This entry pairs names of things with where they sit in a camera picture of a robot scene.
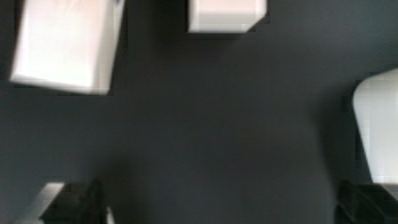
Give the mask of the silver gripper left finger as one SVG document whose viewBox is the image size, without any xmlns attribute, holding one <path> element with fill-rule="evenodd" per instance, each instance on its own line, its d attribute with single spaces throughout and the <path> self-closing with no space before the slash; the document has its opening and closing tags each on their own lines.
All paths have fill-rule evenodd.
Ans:
<svg viewBox="0 0 398 224">
<path fill-rule="evenodd" d="M 50 182 L 14 224 L 115 224 L 101 182 Z"/>
</svg>

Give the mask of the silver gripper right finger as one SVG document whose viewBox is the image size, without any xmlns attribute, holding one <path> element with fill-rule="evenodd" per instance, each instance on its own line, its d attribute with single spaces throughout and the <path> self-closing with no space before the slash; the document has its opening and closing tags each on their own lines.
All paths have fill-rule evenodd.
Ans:
<svg viewBox="0 0 398 224">
<path fill-rule="evenodd" d="M 341 183 L 334 224 L 398 224 L 398 185 Z"/>
</svg>

